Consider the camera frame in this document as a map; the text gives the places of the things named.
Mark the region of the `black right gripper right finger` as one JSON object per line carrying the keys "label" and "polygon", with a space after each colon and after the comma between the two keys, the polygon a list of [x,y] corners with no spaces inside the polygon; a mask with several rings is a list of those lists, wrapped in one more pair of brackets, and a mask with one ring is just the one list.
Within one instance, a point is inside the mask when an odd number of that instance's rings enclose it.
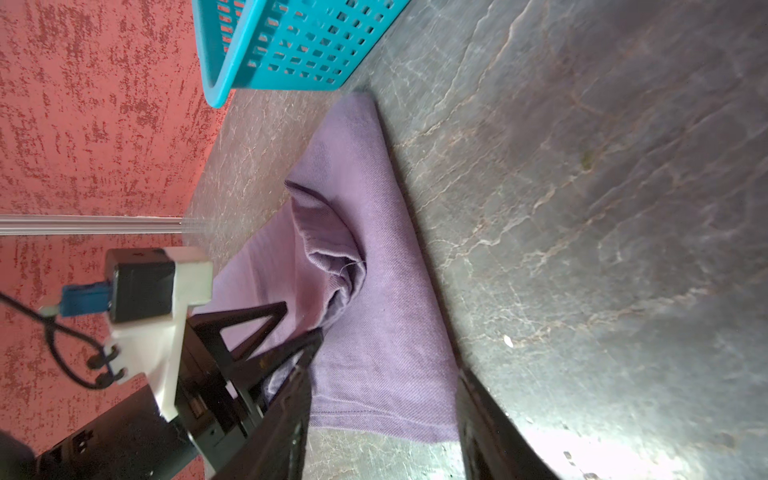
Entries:
{"label": "black right gripper right finger", "polygon": [[476,375],[466,368],[459,371],[456,409],[468,479],[536,480],[557,477]]}

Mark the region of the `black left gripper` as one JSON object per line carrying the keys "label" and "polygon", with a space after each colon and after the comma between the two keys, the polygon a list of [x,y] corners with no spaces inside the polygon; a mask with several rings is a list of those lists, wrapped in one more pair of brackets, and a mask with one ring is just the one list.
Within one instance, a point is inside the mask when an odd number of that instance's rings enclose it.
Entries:
{"label": "black left gripper", "polygon": [[321,328],[265,348],[285,302],[200,313],[185,327],[175,406],[207,465],[219,471],[245,446],[269,408],[312,364]]}

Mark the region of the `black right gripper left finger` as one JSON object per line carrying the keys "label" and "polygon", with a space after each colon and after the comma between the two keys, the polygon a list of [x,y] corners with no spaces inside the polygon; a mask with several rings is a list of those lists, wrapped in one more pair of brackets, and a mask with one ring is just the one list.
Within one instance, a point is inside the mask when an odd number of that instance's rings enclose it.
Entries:
{"label": "black right gripper left finger", "polygon": [[217,479],[300,479],[311,410],[307,372],[296,367],[274,398],[261,424]]}

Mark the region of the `purple trousers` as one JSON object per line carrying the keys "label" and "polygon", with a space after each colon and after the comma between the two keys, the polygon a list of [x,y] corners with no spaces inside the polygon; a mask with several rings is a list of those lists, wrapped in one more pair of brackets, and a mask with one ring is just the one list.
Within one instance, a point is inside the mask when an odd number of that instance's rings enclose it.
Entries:
{"label": "purple trousers", "polygon": [[456,361],[371,96],[329,110],[285,186],[204,311],[285,303],[267,348],[322,329],[313,427],[456,440]]}

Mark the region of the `teal plastic basket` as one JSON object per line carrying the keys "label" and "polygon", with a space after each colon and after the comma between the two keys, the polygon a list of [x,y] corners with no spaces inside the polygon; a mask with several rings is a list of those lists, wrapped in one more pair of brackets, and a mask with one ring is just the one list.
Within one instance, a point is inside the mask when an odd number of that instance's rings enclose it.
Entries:
{"label": "teal plastic basket", "polygon": [[395,22],[403,0],[195,1],[205,100],[233,90],[340,88]]}

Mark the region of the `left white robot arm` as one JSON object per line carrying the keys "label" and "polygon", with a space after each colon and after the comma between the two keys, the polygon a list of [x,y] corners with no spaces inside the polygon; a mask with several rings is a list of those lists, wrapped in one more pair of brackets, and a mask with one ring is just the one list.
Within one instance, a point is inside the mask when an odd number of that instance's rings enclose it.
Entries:
{"label": "left white robot arm", "polygon": [[144,387],[35,455],[1,436],[4,479],[171,479],[202,457],[217,479],[299,479],[320,328],[262,347],[283,302],[200,314],[185,326],[173,420]]}

